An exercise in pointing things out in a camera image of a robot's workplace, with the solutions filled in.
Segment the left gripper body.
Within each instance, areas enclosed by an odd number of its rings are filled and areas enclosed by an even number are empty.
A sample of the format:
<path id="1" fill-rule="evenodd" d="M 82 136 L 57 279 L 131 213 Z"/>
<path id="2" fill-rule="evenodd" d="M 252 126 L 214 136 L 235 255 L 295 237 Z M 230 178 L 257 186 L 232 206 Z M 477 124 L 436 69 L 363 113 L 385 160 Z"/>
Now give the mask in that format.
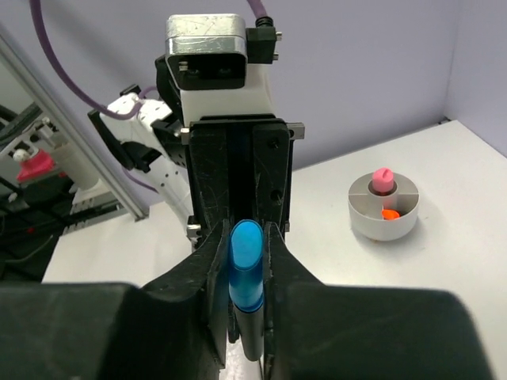
<path id="1" fill-rule="evenodd" d="M 243 219 L 253 219 L 255 222 L 259 223 L 255 211 L 252 130 L 255 125 L 266 120 L 282 119 L 277 117 L 275 113 L 252 116 L 212 116 L 205 117 L 191 124 L 185 124 L 179 90 L 174 84 L 172 75 L 164 58 L 156 59 L 155 67 L 157 89 L 161 98 L 168 103 L 173 113 L 171 116 L 158 119 L 154 122 L 154 134 L 167 153 L 168 158 L 180 164 L 188 171 L 189 193 L 192 207 L 183 218 L 188 237 L 195 238 L 198 241 L 203 240 L 201 227 L 195 216 L 194 203 L 196 198 L 193 190 L 194 185 L 191 174 L 192 164 L 189 153 L 190 133 L 191 130 L 196 127 L 224 128 L 227 133 L 229 219 L 224 219 L 222 222 L 227 221 L 233 226 Z M 303 137 L 304 126 L 302 123 L 284 122 L 288 127 L 291 141 L 288 225 L 286 227 L 286 233 L 290 226 L 293 145 L 295 140 Z"/>

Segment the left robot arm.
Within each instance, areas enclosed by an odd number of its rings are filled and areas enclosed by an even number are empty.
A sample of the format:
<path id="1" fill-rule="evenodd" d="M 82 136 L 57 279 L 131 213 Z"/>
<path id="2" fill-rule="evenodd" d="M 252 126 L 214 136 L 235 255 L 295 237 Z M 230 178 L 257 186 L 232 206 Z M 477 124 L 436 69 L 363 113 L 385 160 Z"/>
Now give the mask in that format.
<path id="1" fill-rule="evenodd" d="M 276 116 L 267 62 L 192 55 L 155 62 L 158 99 L 127 88 L 89 118 L 123 169 L 142 176 L 201 243 L 223 222 L 290 225 L 301 123 Z"/>

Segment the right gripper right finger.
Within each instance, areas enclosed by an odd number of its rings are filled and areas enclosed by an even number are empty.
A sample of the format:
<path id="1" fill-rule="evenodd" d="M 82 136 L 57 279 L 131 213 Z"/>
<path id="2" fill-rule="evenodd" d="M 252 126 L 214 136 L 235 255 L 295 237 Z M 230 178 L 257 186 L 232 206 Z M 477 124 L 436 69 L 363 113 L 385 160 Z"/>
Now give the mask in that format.
<path id="1" fill-rule="evenodd" d="M 492 379 L 465 305 L 452 293 L 326 285 L 265 238 L 267 379 Z"/>

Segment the white round divided container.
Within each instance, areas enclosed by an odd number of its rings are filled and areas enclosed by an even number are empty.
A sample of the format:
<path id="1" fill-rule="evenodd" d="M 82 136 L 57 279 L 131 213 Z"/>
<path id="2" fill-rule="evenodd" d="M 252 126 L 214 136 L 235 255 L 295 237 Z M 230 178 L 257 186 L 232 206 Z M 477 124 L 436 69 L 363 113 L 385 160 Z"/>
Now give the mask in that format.
<path id="1" fill-rule="evenodd" d="M 356 179 L 349 188 L 348 206 L 354 231 L 374 241 L 394 241 L 406 236 L 418 217 L 420 193 L 416 184 L 399 173 L 395 190 L 385 196 L 372 191 L 372 173 Z"/>

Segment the blue tip black highlighter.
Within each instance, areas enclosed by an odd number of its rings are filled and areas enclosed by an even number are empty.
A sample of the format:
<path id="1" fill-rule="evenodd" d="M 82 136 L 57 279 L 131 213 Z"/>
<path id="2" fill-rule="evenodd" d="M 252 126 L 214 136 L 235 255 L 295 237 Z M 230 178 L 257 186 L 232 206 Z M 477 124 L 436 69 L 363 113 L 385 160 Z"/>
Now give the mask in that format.
<path id="1" fill-rule="evenodd" d="M 245 357 L 255 362 L 264 351 L 264 235 L 254 220 L 238 222 L 229 239 L 229 296 Z"/>

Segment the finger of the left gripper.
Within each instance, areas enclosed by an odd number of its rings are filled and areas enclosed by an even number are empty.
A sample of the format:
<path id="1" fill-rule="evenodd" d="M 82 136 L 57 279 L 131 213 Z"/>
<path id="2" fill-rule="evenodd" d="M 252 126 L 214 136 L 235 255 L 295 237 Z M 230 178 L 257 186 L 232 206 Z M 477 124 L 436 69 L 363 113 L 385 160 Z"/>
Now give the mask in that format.
<path id="1" fill-rule="evenodd" d="M 191 130 L 189 153 L 195 216 L 205 239 L 218 222 L 229 219 L 227 133 L 224 128 Z"/>
<path id="2" fill-rule="evenodd" d="M 253 178 L 256 218 L 274 222 L 281 232 L 288 225 L 291 141 L 286 123 L 266 120 L 253 127 Z"/>

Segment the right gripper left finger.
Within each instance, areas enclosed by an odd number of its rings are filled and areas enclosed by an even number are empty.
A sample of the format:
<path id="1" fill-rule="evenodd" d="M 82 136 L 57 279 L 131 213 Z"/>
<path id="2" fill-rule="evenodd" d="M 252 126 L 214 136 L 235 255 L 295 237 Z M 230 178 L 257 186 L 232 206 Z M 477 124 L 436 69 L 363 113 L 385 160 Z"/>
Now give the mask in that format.
<path id="1" fill-rule="evenodd" d="M 218 378 L 226 365 L 230 229 L 217 223 L 194 253 L 143 287 L 3 285 L 2 378 Z"/>

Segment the blue highlighter cap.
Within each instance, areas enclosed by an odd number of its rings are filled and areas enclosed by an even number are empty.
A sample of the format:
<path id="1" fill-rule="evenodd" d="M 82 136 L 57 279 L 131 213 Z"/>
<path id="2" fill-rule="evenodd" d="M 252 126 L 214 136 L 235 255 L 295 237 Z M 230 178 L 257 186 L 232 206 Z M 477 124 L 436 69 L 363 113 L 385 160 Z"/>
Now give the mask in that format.
<path id="1" fill-rule="evenodd" d="M 245 313 L 263 304 L 264 235 L 254 220 L 239 222 L 229 241 L 229 295 L 234 305 Z"/>

